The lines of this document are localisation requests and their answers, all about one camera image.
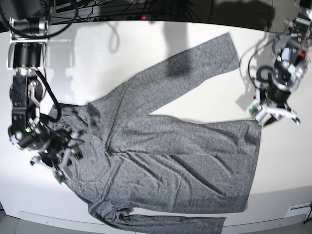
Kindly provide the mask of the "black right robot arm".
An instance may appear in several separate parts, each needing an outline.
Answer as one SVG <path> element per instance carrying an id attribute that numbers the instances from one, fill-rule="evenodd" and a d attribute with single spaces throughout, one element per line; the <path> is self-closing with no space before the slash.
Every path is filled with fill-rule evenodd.
<path id="1" fill-rule="evenodd" d="M 31 163 L 42 162 L 62 169 L 70 157 L 81 159 L 78 137 L 65 130 L 53 130 L 48 123 L 61 118 L 61 107 L 42 71 L 53 12 L 51 0 L 3 0 L 2 24 L 10 33 L 7 68 L 15 70 L 10 87 L 12 124 L 8 135 L 13 145 L 37 154 Z"/>

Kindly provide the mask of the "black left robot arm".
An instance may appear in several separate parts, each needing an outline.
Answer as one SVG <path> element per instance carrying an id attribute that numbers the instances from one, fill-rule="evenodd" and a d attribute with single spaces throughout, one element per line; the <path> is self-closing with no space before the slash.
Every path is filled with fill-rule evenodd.
<path id="1" fill-rule="evenodd" d="M 288 99 L 298 89 L 310 63 L 312 2 L 301 0 L 298 7 L 297 17 L 287 20 L 284 31 L 265 44 L 272 47 L 273 65 L 262 65 L 257 68 L 255 77 L 248 76 L 255 91 L 248 111 L 263 127 L 283 118 L 300 124 Z"/>

